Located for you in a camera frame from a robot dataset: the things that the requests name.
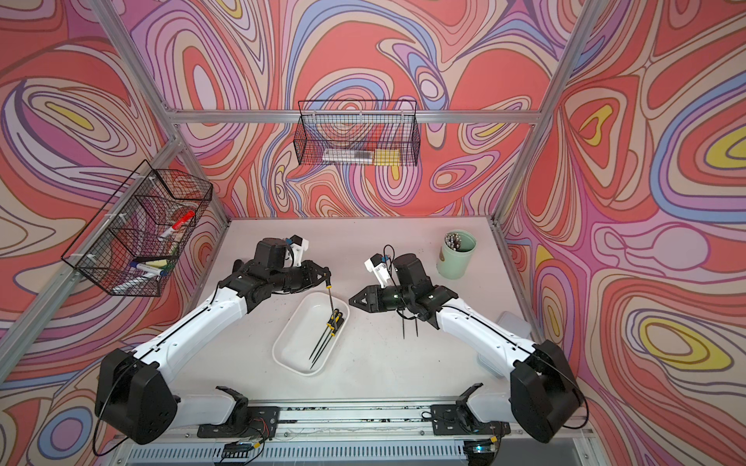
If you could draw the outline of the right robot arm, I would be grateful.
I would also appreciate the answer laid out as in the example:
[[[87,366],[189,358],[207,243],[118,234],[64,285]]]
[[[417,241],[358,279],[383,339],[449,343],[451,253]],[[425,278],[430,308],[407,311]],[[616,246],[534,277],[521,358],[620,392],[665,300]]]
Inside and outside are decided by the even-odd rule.
[[[377,283],[350,298],[351,306],[368,314],[407,311],[469,345],[507,380],[506,395],[481,395],[479,383],[464,390],[454,404],[462,430],[476,434],[492,423],[518,423],[532,439],[547,444],[585,406],[586,398],[558,345],[549,340],[535,343],[488,320],[456,291],[433,285],[415,254],[374,254],[364,266]]]

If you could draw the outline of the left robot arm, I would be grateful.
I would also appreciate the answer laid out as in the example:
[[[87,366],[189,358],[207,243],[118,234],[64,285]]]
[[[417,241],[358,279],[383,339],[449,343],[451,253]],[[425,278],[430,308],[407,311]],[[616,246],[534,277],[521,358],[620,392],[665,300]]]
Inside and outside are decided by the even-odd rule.
[[[330,285],[330,270],[304,258],[308,248],[297,235],[262,239],[254,257],[235,260],[230,275],[184,318],[131,351],[106,355],[94,402],[97,421],[139,445],[185,426],[245,434],[251,421],[242,393],[217,386],[208,394],[178,394],[171,384],[200,350],[267,299]]]

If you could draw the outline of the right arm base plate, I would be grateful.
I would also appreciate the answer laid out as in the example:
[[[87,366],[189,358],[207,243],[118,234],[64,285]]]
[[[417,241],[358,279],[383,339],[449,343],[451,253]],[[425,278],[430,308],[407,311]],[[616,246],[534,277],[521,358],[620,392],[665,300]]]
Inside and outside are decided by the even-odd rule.
[[[477,436],[490,435],[499,439],[511,433],[509,423],[504,421],[489,421],[483,423],[468,408],[467,402],[484,384],[472,384],[470,388],[452,404],[431,405],[428,411],[421,412],[423,421],[429,421],[435,436]]]

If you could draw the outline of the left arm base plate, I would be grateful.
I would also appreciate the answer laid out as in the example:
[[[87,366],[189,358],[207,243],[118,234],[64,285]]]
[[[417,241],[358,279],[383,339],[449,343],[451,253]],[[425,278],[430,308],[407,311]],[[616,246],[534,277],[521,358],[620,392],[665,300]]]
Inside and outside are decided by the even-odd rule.
[[[235,406],[224,423],[199,425],[198,438],[246,438],[254,434],[263,440],[275,437],[281,411],[279,406],[251,406],[248,398],[239,391],[227,386],[216,388],[229,395]]]

